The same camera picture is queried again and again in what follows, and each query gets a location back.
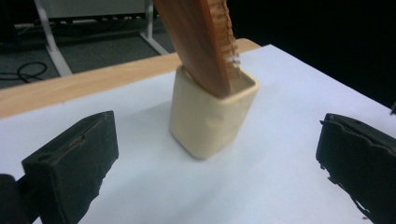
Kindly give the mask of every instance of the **white sheet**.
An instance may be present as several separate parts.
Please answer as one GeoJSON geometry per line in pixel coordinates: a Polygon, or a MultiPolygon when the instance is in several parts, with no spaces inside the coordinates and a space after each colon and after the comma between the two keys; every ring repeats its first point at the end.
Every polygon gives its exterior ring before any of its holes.
{"type": "Polygon", "coordinates": [[[20,178],[22,159],[114,110],[120,158],[80,223],[368,223],[319,168],[319,121],[341,114],[395,137],[389,110],[273,46],[241,62],[261,88],[234,142],[207,161],[168,131],[170,73],[0,119],[0,173],[20,178]]]}

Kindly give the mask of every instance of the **wooden table edge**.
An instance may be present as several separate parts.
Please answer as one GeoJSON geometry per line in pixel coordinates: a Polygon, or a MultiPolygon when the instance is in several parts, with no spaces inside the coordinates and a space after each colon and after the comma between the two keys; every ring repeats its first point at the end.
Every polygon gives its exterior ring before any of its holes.
{"type": "MultiPolygon", "coordinates": [[[[245,38],[237,39],[236,44],[239,52],[260,47],[245,38]]],[[[174,71],[180,64],[177,54],[171,53],[3,89],[0,90],[0,118],[155,77],[174,71]]]]}

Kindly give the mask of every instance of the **black cable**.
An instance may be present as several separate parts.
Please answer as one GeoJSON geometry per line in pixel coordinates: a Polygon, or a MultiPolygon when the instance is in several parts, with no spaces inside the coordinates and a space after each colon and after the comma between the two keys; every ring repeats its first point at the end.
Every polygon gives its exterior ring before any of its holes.
{"type": "Polygon", "coordinates": [[[0,80],[2,81],[11,81],[11,80],[22,80],[25,83],[30,83],[29,79],[37,79],[37,80],[44,80],[43,78],[39,77],[40,75],[44,74],[47,71],[47,65],[41,62],[33,62],[33,63],[25,63],[21,67],[18,68],[16,73],[9,73],[9,72],[1,72],[0,76],[17,76],[17,77],[0,77],[0,80]],[[26,74],[22,73],[22,69],[24,69],[27,66],[30,65],[35,65],[39,64],[43,66],[42,70],[39,71],[38,73],[34,74],[26,74]]]}

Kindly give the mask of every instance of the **gray carpet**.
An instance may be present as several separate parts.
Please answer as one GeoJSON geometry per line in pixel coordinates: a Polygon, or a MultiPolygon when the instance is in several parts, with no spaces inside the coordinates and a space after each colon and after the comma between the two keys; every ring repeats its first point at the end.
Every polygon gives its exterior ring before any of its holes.
{"type": "MultiPolygon", "coordinates": [[[[121,21],[88,21],[66,24],[53,23],[52,32],[60,52],[75,76],[110,65],[128,63],[159,55],[139,35],[144,31],[143,19],[121,21]]],[[[55,66],[45,49],[45,37],[41,27],[19,29],[21,45],[0,43],[0,73],[17,73],[27,63],[41,62],[48,69],[39,78],[59,77],[55,66]]],[[[168,52],[175,52],[160,18],[153,24],[153,38],[168,52]]],[[[43,65],[33,64],[21,70],[23,74],[33,75],[40,72],[43,65]]],[[[0,89],[23,85],[25,82],[16,75],[0,75],[0,89]]]]}

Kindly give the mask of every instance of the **metal rack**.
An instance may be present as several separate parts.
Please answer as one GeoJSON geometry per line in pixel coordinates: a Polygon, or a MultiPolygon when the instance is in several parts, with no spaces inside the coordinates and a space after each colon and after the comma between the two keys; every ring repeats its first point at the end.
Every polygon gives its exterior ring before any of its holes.
{"type": "MultiPolygon", "coordinates": [[[[146,13],[146,30],[140,33],[140,36],[148,42],[158,53],[167,54],[168,52],[152,37],[152,23],[153,23],[153,11],[154,6],[152,0],[144,0],[145,1],[145,13],[146,13]]],[[[50,20],[49,14],[43,4],[42,0],[35,0],[35,6],[38,11],[38,15],[41,21],[41,25],[43,26],[44,33],[47,39],[47,52],[51,57],[58,73],[61,77],[71,76],[73,75],[69,65],[67,64],[64,56],[59,51],[58,46],[56,45],[55,38],[50,28],[50,20]]]]}

